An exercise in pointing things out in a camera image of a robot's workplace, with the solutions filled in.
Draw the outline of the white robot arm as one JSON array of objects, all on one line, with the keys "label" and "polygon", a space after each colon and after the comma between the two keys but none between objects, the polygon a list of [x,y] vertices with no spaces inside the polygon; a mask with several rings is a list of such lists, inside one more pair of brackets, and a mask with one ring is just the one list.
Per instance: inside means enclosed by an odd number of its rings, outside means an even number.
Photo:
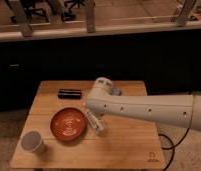
[{"label": "white robot arm", "polygon": [[201,132],[201,95],[112,95],[113,82],[99,77],[87,96],[86,106],[95,115],[112,114]]}]

